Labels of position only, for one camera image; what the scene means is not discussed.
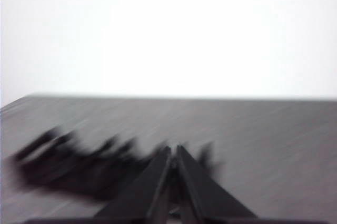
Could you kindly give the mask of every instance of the blurry black object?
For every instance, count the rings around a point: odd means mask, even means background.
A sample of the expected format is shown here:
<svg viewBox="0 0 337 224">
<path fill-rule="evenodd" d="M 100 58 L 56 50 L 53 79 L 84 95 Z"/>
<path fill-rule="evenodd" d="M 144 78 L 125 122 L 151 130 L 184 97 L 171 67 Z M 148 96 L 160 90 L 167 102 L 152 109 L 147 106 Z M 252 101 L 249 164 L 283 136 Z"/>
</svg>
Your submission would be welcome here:
<svg viewBox="0 0 337 224">
<path fill-rule="evenodd" d="M 131 154 L 134 139 L 109 151 L 116 143 L 115 136 L 92 153 L 79 151 L 75 139 L 74 132 L 57 137 L 57 129 L 53 128 L 21 150 L 15 160 L 24 181 L 32 186 L 109 200 L 138 177 L 152 159 L 152 156 L 140 159 Z M 42 153 L 29 159 L 34 151 L 47 144 Z"/>
<path fill-rule="evenodd" d="M 33 219 L 25 224 L 163 224 L 169 197 L 171 149 L 159 151 L 144 172 L 92 218 Z"/>
<path fill-rule="evenodd" d="M 175 157 L 165 147 L 137 159 L 129 153 L 132 140 L 109 154 L 116 142 L 113 137 L 85 154 L 74 148 L 73 138 L 74 133 L 57 137 L 52 129 L 20 151 L 16 162 L 23 177 L 30 184 L 113 200 L 91 218 L 33 219 L 26 224 L 163 224 L 170 204 L 179 206 L 176 216 L 181 216 L 183 224 L 325 223 L 258 218 L 209 176 L 210 146 L 201 151 L 199 161 L 182 146 L 177 147 Z M 51 144 L 47 150 L 25 161 L 46 143 Z"/>
</svg>

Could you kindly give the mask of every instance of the black plastic piece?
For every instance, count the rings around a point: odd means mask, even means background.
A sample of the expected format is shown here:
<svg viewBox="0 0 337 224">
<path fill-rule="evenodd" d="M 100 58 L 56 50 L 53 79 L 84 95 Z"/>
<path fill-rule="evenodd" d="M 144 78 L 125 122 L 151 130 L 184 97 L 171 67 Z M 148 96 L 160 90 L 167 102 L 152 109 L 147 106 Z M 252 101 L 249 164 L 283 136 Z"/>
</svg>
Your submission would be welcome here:
<svg viewBox="0 0 337 224">
<path fill-rule="evenodd" d="M 94 218 L 33 219 L 25 224 L 165 224 L 171 149 L 164 148 L 144 172 Z"/>
<path fill-rule="evenodd" d="M 183 224 L 323 224 L 322 221 L 260 219 L 212 180 L 202 166 L 177 147 L 180 212 Z"/>
</svg>

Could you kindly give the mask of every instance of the table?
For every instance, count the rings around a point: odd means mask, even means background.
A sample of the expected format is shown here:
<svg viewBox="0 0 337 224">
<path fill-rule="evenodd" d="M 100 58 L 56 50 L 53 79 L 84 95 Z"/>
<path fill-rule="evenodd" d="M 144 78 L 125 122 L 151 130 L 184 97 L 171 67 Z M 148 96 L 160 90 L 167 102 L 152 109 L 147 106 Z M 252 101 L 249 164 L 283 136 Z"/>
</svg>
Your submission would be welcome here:
<svg viewBox="0 0 337 224">
<path fill-rule="evenodd" d="M 215 180 L 261 217 L 337 223 L 337 102 L 26 96 L 1 110 L 1 221 L 86 217 L 104 203 L 26 190 L 10 157 L 40 133 L 76 129 L 92 149 L 120 134 L 146 155 L 167 140 L 214 145 Z"/>
</svg>

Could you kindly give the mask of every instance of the white background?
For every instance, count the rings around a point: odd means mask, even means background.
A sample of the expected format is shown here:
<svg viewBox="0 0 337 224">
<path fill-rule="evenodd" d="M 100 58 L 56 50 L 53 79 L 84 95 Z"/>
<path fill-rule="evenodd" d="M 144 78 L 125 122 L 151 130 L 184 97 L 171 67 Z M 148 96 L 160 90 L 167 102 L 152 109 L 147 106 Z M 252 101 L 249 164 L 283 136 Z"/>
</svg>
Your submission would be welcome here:
<svg viewBox="0 0 337 224">
<path fill-rule="evenodd" d="M 337 0 L 2 0 L 25 95 L 337 98 Z"/>
</svg>

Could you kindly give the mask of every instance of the gray table surface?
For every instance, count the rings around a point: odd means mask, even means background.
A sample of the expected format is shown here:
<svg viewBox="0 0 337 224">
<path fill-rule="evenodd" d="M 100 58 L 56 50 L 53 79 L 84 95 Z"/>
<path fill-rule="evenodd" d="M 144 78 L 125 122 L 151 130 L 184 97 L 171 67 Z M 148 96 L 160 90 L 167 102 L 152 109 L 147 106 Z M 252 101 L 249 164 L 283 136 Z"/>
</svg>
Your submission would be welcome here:
<svg viewBox="0 0 337 224">
<path fill-rule="evenodd" d="M 86 148 L 138 136 L 143 155 L 163 140 L 193 155 L 213 142 L 216 181 L 257 215 L 337 223 L 337 102 L 24 97 L 1 110 L 1 223 L 103 206 L 19 185 L 10 156 L 56 125 Z"/>
</svg>

